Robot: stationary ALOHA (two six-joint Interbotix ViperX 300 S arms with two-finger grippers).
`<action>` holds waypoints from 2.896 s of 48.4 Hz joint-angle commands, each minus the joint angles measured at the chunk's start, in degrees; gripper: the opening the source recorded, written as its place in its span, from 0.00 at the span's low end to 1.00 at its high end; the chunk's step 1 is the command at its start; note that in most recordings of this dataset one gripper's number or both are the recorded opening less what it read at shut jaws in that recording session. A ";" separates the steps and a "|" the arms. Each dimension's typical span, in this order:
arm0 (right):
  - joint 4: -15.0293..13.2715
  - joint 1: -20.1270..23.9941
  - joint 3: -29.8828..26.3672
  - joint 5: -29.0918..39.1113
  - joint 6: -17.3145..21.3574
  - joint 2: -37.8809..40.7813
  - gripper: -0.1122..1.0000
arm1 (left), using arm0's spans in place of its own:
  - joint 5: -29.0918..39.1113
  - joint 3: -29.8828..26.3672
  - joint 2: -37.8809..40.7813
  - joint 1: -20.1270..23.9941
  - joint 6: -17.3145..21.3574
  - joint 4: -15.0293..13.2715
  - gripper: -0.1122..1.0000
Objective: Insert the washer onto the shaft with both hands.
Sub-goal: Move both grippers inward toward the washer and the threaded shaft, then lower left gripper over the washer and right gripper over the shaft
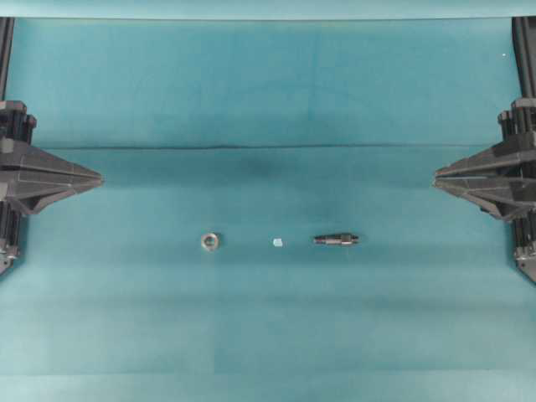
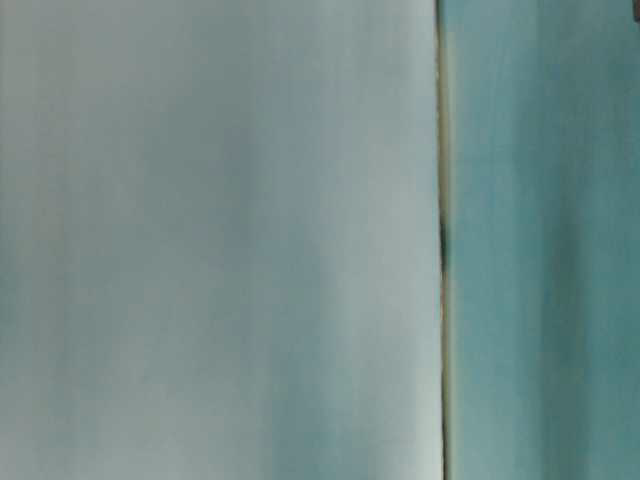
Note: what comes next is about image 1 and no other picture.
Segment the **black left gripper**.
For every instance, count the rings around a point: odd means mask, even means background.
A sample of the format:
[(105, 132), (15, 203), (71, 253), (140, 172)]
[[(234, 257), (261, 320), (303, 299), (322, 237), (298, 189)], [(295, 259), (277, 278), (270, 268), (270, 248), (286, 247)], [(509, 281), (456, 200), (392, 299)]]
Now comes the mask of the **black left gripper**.
[[(43, 209), (65, 198), (100, 187), (100, 173), (66, 161), (38, 147), (31, 146), (34, 116), (20, 100), (1, 102), (1, 274), (5, 275), (20, 256), (21, 234), (26, 230), (25, 215), (39, 214)], [(7, 201), (8, 180), (20, 168), (43, 173), (69, 175), (63, 182), (16, 183), (16, 207)]]

